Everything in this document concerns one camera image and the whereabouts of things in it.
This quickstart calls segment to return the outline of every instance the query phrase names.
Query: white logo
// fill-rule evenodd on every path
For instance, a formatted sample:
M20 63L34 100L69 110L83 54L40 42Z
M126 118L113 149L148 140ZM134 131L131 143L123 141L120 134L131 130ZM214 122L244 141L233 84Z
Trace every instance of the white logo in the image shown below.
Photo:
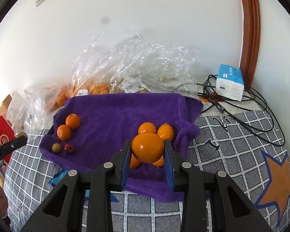
M8 143L8 142L9 142L8 136L6 136L5 134L2 134L0 136L0 145L3 145L3 144Z

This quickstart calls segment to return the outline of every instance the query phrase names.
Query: grid pattern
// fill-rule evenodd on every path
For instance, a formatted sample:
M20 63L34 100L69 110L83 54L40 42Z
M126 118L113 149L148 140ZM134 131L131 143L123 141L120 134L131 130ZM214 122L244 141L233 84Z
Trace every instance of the grid pattern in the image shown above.
M237 117L251 125L268 129L269 117L262 111L237 114ZM286 154L285 147L274 147L248 133L235 121L223 117L207 116L197 119L201 134L189 145L188 161L201 170L216 172L225 170L254 203L269 181L261 150L281 161ZM52 187L49 180L61 169L49 162L38 150L41 138L47 130L34 135L33 141L14 151L6 173L4 190L9 200L9 217L14 230L19 232ZM274 129L264 134L271 141L281 140L280 132ZM211 141L217 151L208 143ZM112 202L112 219L115 232L177 232L180 230L183 204L160 203L154 199L131 192L113 192L118 202ZM82 231L86 231L88 202L84 205ZM207 231L212 231L211 207L207 209ZM273 231L283 231L290 223L290 199L277 229L275 206L259 210Z
M236 116L262 130L272 127L270 117L263 111L239 113ZM287 152L286 147L270 145L226 116L201 117L196 120L195 124L200 127L201 135L193 140L193 145L189 147L190 161L207 172L226 171L255 203L269 181L261 151L281 162ZM276 128L270 132L258 134L272 142L282 142L281 134ZM217 151L208 144L209 139L216 147L219 146ZM290 223L290 199L278 228L278 213L275 206L259 211L273 231L283 231Z

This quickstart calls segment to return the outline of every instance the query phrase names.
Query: barcode label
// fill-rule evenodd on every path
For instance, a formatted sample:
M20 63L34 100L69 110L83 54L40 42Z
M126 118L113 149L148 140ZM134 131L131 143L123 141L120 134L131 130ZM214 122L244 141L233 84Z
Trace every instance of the barcode label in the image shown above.
M125 93L135 93L140 90L143 90L143 87L141 86L140 83L137 82L124 87Z
M86 96L88 95L88 90L78 90L77 96Z

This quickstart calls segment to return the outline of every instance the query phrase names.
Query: small red apple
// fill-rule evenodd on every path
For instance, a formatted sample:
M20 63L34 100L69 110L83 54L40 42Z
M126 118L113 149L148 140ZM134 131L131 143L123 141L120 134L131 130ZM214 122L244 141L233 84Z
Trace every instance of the small red apple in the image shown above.
M74 146L72 146L71 144L66 144L65 145L65 151L67 153L74 153L74 151L75 151Z

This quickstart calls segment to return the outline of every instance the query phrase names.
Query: blue and white tissue package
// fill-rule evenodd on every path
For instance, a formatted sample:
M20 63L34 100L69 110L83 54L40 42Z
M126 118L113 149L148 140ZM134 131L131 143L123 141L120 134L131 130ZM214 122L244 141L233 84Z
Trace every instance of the blue and white tissue package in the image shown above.
M223 97L241 101L244 92L244 81L240 69L229 65L220 65L216 92Z

